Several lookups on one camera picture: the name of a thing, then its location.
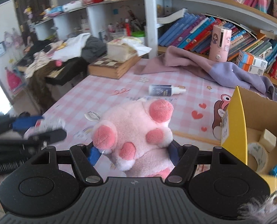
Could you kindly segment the pink plush pig toy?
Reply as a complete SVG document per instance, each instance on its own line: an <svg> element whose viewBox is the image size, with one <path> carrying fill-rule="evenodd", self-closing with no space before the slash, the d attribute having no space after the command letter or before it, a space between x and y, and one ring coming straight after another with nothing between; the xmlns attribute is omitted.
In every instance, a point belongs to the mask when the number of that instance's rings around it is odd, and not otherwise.
<svg viewBox="0 0 277 224"><path fill-rule="evenodd" d="M168 147L173 105L165 99L129 101L102 114L92 142L128 178L159 176L174 168Z"/></svg>

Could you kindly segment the white spray bottle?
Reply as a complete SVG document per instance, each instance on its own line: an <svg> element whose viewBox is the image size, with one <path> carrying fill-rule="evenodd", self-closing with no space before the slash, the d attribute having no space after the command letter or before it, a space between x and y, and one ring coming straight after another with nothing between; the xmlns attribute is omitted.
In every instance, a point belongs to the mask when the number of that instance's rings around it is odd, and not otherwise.
<svg viewBox="0 0 277 224"><path fill-rule="evenodd" d="M185 88L180 88L172 85L153 84L148 87L150 96L172 96L186 92Z"/></svg>

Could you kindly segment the yellow packing tape roll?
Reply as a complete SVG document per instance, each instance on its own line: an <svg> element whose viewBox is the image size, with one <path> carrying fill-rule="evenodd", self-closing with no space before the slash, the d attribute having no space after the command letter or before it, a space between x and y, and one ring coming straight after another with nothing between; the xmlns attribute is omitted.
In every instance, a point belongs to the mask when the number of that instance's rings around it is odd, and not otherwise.
<svg viewBox="0 0 277 224"><path fill-rule="evenodd" d="M252 142L248 144L248 154L250 154L257 163L257 173L264 173L268 164L268 152L258 142Z"/></svg>

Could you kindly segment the blue plastic bag roll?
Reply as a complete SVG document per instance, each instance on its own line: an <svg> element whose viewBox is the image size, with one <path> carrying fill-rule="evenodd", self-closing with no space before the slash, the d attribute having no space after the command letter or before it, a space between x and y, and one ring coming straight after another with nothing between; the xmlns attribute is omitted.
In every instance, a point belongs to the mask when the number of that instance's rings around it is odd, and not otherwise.
<svg viewBox="0 0 277 224"><path fill-rule="evenodd" d="M274 166L270 171L269 171L269 175L274 176L277 178L277 165Z"/></svg>

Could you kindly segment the small white red box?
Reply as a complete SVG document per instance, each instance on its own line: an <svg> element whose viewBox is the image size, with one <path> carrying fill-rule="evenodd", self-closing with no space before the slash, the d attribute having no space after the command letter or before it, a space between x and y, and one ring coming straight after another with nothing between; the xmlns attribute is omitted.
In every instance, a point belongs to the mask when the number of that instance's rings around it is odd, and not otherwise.
<svg viewBox="0 0 277 224"><path fill-rule="evenodd" d="M65 121L63 119L39 119L36 121L35 126L30 127L25 132L23 138L26 140L30 136L58 129L65 129Z"/></svg>

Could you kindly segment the pink checkered tablecloth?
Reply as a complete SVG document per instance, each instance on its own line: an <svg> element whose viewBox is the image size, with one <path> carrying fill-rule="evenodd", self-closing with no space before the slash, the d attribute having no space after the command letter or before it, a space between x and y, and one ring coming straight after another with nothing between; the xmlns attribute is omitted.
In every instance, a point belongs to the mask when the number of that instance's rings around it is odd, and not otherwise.
<svg viewBox="0 0 277 224"><path fill-rule="evenodd" d="M61 150L93 143L96 164L108 176L167 177L173 169L168 145L177 139L209 150L220 142L222 112L233 89L185 70L122 78L88 76L44 113L47 122L61 120L67 137Z"/></svg>

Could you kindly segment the pile of clothes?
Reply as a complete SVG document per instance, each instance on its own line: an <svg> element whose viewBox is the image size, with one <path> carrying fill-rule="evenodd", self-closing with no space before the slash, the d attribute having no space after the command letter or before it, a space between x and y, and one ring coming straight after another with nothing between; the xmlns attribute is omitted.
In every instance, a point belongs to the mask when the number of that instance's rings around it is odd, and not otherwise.
<svg viewBox="0 0 277 224"><path fill-rule="evenodd" d="M63 86L78 75L87 76L88 65L106 51L104 42L82 33L66 41L38 41L18 65L30 60L23 74L33 97L42 103L53 100L49 84Z"/></svg>

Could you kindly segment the yellow cardboard box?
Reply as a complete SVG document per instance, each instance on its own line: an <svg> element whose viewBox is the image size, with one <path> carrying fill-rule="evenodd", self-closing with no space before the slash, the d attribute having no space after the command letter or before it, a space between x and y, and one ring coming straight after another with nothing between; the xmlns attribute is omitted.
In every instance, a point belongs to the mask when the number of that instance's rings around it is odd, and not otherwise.
<svg viewBox="0 0 277 224"><path fill-rule="evenodd" d="M269 171L277 165L277 102L237 87L222 118L221 146L255 171L257 163L248 154L252 142L268 152L267 169L259 175L273 192L277 190L277 178Z"/></svg>

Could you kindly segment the wooden chess board box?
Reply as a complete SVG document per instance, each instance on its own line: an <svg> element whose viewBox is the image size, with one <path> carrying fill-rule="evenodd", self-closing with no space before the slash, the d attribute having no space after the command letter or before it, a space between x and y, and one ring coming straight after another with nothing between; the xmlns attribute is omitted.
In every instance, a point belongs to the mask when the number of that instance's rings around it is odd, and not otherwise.
<svg viewBox="0 0 277 224"><path fill-rule="evenodd" d="M90 75L120 79L125 73L132 68L141 57L133 56L125 62L114 61L107 56L99 58L94 63L89 64L88 72Z"/></svg>

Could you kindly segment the pink purple cloth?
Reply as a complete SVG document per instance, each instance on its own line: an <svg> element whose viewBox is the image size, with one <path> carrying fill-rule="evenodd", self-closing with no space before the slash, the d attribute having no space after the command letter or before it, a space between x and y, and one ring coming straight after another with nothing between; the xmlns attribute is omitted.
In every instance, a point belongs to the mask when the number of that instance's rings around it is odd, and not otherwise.
<svg viewBox="0 0 277 224"><path fill-rule="evenodd" d="M203 79L221 86L245 89L254 88L264 96L277 102L275 87L266 76L251 74L232 62L214 62L192 52L170 46L166 52L153 59L146 59L145 65L138 65L137 75L173 72L185 69Z"/></svg>

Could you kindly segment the beige tissue box cover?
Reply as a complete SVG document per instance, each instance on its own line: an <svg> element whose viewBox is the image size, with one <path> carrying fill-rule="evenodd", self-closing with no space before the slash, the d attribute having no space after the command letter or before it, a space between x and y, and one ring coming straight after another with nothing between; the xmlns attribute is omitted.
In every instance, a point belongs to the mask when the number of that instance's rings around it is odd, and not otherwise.
<svg viewBox="0 0 277 224"><path fill-rule="evenodd" d="M151 50L141 39L132 36L123 36L107 43L107 57L119 62L126 62L134 56L141 57Z"/></svg>

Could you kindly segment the orange white small boxes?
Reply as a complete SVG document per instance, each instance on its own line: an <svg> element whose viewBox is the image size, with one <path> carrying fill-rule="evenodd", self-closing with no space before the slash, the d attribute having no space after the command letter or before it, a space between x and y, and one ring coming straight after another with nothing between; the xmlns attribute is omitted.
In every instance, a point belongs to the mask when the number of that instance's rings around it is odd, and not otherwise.
<svg viewBox="0 0 277 224"><path fill-rule="evenodd" d="M240 51L235 64L246 72L262 76L267 67L267 61L251 53Z"/></svg>

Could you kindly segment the row of leaning books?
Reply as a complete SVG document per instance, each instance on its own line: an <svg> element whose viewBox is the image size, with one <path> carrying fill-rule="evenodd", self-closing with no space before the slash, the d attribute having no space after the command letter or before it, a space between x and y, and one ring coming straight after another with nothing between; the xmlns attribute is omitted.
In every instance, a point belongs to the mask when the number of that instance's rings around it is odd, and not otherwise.
<svg viewBox="0 0 277 224"><path fill-rule="evenodd" d="M268 66L276 61L277 38L256 33L234 21L209 14L193 14L184 12L180 18L160 36L158 44L161 47L175 46L180 49L209 55L212 30L214 25L231 29L231 45L228 60L238 57L240 51L262 57Z"/></svg>

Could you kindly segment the pink cylindrical device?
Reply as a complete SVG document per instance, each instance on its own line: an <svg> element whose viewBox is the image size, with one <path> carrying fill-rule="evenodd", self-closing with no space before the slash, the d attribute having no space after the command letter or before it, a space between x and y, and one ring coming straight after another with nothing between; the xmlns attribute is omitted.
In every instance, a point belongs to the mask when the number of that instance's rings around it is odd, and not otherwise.
<svg viewBox="0 0 277 224"><path fill-rule="evenodd" d="M209 50L209 60L215 62L226 62L231 45L231 29L214 25Z"/></svg>

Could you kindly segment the white wooden bookshelf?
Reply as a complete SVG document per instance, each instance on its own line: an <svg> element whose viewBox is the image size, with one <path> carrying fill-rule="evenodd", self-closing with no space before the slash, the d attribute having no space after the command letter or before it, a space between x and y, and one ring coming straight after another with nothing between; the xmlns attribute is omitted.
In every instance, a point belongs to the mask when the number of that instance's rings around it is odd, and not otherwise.
<svg viewBox="0 0 277 224"><path fill-rule="evenodd" d="M163 48L158 44L158 29L163 27L157 21L165 16L186 8L193 14L206 14L229 19L242 24L256 33L264 32L275 35L277 38L277 19L260 10L237 3L233 0L119 0L103 1L79 7L53 18L48 18L35 26L39 39L46 39L55 26L59 39L67 39L70 33L79 27L82 19L88 23L92 36L97 37L99 32L107 29L109 24L115 24L120 18L127 17L131 10L139 20L146 22L145 42L151 47L149 57L157 56Z"/></svg>

